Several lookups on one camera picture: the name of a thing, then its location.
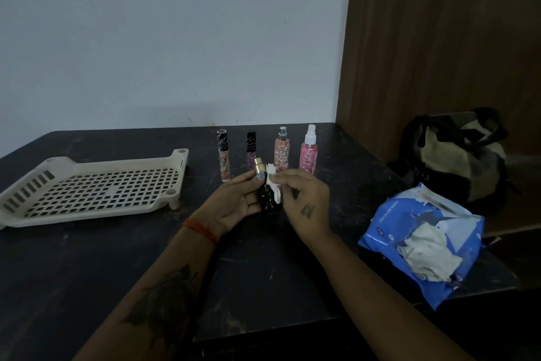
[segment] person's left hand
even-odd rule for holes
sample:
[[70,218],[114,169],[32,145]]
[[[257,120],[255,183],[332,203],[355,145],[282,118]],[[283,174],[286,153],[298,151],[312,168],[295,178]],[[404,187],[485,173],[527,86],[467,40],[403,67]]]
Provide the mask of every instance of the person's left hand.
[[252,170],[225,182],[190,218],[220,239],[244,217],[261,211],[255,191],[263,184],[265,173],[258,176]]

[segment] gold cap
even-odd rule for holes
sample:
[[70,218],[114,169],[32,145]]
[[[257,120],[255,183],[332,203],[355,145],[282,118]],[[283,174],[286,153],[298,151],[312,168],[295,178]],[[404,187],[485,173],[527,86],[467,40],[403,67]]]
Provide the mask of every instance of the gold cap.
[[263,159],[255,158],[255,173],[266,172],[267,166],[263,163]]

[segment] black cap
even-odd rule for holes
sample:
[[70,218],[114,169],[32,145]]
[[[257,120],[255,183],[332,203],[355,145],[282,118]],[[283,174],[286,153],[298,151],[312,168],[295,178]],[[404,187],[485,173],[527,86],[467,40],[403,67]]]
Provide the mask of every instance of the black cap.
[[218,150],[220,152],[229,150],[229,146],[227,145],[227,130],[220,129],[216,133],[218,133]]
[[255,152],[255,132],[248,132],[246,135],[246,152]]

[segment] person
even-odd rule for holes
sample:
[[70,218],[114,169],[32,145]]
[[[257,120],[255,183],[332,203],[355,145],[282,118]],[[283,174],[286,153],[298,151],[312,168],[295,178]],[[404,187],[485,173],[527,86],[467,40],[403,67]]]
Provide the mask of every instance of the person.
[[[261,211],[255,190],[263,179],[264,173],[256,176],[251,171],[221,185],[190,216],[186,221],[190,227],[182,226],[74,359],[172,358],[186,332],[215,242],[244,217]],[[321,263],[376,357],[472,359],[332,233],[326,184],[293,169],[271,176],[271,180],[282,186],[283,208],[290,223]]]

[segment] backpack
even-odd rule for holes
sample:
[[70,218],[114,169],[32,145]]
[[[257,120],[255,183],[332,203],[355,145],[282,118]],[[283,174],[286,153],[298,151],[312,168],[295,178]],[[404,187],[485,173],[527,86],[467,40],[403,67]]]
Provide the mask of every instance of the backpack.
[[388,166],[399,176],[413,171],[423,183],[474,214],[496,213],[506,201],[508,133],[495,109],[417,116],[404,129],[399,158]]

